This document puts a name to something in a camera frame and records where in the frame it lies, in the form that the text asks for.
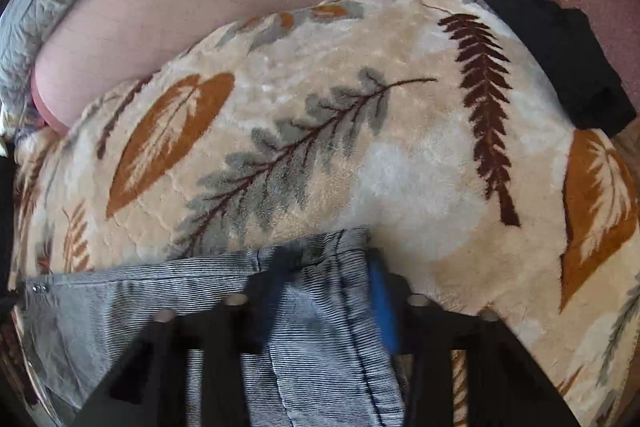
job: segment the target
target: metal bolt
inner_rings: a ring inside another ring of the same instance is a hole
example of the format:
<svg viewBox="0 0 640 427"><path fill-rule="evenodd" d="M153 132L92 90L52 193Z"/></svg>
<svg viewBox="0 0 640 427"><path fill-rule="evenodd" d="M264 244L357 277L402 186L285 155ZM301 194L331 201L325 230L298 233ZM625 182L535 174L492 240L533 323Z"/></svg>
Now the metal bolt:
<svg viewBox="0 0 640 427"><path fill-rule="evenodd" d="M500 315L493 310L480 310L478 317L487 322L497 322L500 320Z"/></svg>
<svg viewBox="0 0 640 427"><path fill-rule="evenodd" d="M171 310L158 310L154 315L155 322L167 323L175 318L175 312Z"/></svg>
<svg viewBox="0 0 640 427"><path fill-rule="evenodd" d="M244 293L231 293L225 297L225 304L227 306L243 306L249 302L249 297Z"/></svg>
<svg viewBox="0 0 640 427"><path fill-rule="evenodd" d="M412 293L406 298L406 301L409 303L409 306L420 308L424 308L431 304L430 298L428 298L427 295L422 295L421 293Z"/></svg>

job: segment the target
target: blanket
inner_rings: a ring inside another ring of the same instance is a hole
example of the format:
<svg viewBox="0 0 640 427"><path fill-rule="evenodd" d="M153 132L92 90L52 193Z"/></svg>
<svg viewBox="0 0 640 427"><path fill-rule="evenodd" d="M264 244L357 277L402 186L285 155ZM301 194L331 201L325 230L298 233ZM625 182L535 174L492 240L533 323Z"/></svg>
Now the blanket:
<svg viewBox="0 0 640 427"><path fill-rule="evenodd" d="M503 317L582 425L612 418L639 325L636 190L473 0L224 26L18 161L14 284L367 225L414 291Z"/></svg>

